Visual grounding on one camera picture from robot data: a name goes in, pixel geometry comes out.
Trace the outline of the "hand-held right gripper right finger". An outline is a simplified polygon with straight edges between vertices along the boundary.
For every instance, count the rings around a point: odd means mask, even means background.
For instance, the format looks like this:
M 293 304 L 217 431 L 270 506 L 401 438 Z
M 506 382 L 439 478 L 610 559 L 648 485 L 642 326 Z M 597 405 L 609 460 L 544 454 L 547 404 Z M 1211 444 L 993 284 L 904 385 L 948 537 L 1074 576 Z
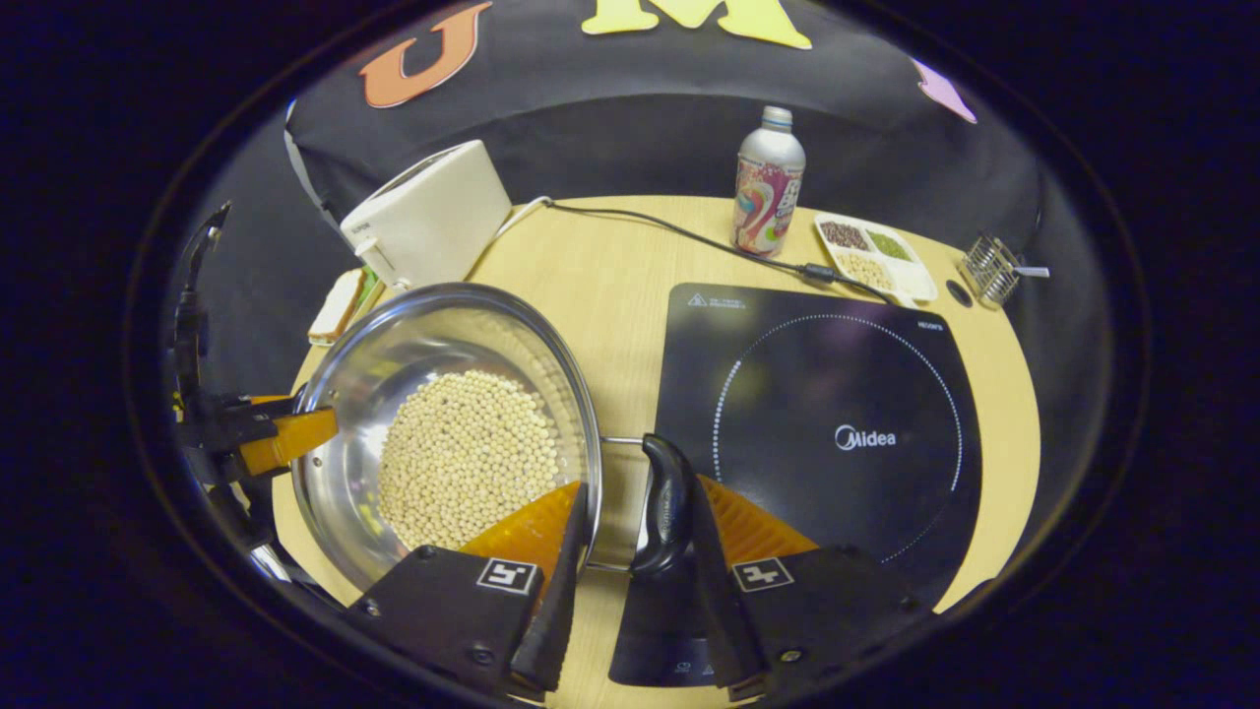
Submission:
M 706 476 L 690 485 L 697 594 L 730 700 L 819 693 L 932 620 L 929 602 L 859 548 L 818 545 Z

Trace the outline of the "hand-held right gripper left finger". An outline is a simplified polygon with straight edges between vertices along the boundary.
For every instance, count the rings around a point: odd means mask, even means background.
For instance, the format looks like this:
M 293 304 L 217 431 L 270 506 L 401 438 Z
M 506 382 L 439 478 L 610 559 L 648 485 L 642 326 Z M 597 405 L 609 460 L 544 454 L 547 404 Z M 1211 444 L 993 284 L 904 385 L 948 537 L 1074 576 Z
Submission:
M 415 548 L 346 623 L 430 672 L 541 701 L 558 688 L 585 550 L 585 484 L 564 484 L 460 550 Z

